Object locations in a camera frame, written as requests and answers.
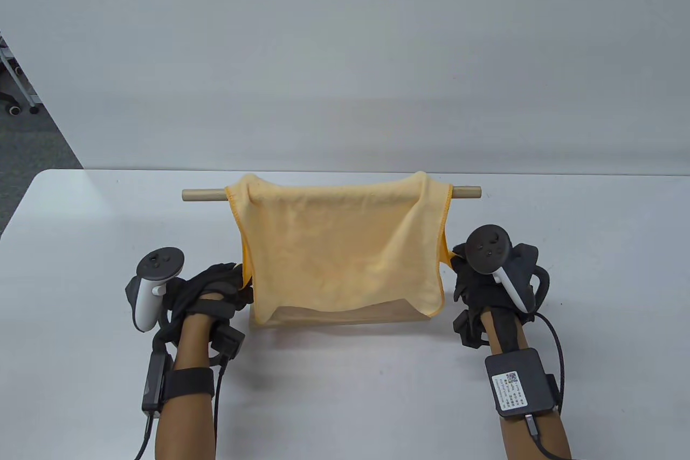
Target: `white wall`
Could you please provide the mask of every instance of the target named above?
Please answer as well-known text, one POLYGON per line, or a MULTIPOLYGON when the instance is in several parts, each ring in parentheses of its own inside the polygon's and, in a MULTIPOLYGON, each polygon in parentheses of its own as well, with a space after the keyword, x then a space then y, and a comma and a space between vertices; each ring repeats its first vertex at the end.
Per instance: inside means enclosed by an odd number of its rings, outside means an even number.
POLYGON ((86 167, 690 174, 690 0, 0 0, 86 167))

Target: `battery pack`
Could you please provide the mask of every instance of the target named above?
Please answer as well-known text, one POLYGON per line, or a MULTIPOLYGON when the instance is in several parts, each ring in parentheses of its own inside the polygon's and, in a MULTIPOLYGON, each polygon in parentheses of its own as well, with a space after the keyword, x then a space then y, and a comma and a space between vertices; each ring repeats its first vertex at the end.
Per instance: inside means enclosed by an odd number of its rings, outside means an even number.
POLYGON ((489 356, 485 366, 498 415, 510 418, 554 410, 552 383, 536 349, 489 356))

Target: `black glove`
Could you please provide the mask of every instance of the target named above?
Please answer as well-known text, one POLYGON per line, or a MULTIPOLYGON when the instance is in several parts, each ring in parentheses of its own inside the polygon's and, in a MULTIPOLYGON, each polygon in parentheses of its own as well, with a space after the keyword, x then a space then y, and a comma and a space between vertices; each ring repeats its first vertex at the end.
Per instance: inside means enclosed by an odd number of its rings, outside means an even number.
POLYGON ((455 246, 453 253, 456 256, 451 258, 451 266, 458 274, 453 300, 457 302, 462 298, 468 307, 453 322, 453 330, 460 335, 464 346, 478 349, 482 345, 488 345, 488 341, 481 337, 486 332, 481 323, 481 313, 488 307, 492 314, 501 315, 500 319, 494 319, 496 325, 512 325, 512 314, 523 325, 534 321, 533 314, 525 314, 515 307, 510 295, 501 284, 496 283, 493 275, 482 275, 470 267, 465 259, 464 243, 455 246))
POLYGON ((196 277, 184 280, 176 277, 168 281, 163 296, 163 311, 158 319, 160 330, 156 333, 154 349, 165 347, 166 342, 177 346, 182 335, 182 324, 188 314, 203 312, 220 321, 229 321, 235 311, 254 302, 251 280, 242 285, 242 265, 235 263, 215 264, 196 277), (203 294, 219 293, 223 300, 199 300, 203 294))

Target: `metal rack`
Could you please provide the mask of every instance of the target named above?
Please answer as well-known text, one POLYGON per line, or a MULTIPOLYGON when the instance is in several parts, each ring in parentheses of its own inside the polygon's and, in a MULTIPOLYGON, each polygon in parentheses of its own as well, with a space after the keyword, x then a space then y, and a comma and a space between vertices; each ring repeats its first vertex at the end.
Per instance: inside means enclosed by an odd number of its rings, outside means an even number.
MULTIPOLYGON (((41 98, 36 95, 36 92, 33 90, 31 85, 25 87, 24 83, 22 83, 22 80, 19 78, 19 76, 22 75, 22 69, 19 68, 14 54, 12 54, 12 51, 7 46, 7 43, 5 43, 5 40, 2 38, 2 36, 0 36, 0 63, 5 66, 5 69, 10 74, 10 77, 26 99, 26 102, 29 105, 29 113, 38 113, 38 105, 42 104, 41 98)), ((0 92, 0 100, 7 103, 5 106, 5 111, 9 115, 16 116, 22 112, 22 106, 17 102, 17 99, 11 95, 0 92)))

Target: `white vr controller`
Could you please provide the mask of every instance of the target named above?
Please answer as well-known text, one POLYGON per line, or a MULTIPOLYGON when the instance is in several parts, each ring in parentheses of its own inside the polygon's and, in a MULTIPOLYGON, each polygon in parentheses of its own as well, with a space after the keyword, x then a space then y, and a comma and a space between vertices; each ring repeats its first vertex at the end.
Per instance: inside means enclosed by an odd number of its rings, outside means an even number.
POLYGON ((153 329, 165 295, 165 285, 182 272, 184 253, 178 248, 158 248, 151 251, 136 266, 136 277, 125 287, 125 295, 132 307, 132 321, 137 330, 153 329))

